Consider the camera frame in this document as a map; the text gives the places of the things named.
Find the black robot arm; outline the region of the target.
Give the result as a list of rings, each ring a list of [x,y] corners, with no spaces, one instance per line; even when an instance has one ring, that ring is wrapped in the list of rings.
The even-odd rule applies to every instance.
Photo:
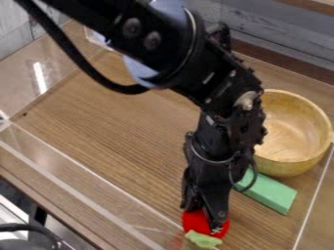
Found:
[[[120,92],[171,89],[199,107],[196,128],[186,134],[180,207],[219,232],[230,192],[256,172],[254,149],[267,134],[260,81],[231,52],[228,27],[207,32],[180,0],[43,1],[123,54],[136,82]]]

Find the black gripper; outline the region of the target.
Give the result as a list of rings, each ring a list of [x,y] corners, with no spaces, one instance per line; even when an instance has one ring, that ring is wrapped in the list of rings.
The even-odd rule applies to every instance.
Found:
[[[247,190],[256,180],[252,177],[250,185],[236,189],[236,182],[248,169],[256,175],[252,152],[247,148],[235,151],[227,159],[212,159],[199,151],[192,133],[186,134],[183,150],[188,166],[182,180],[180,208],[187,212],[202,208],[210,233],[214,234],[223,230],[228,220],[231,190]]]

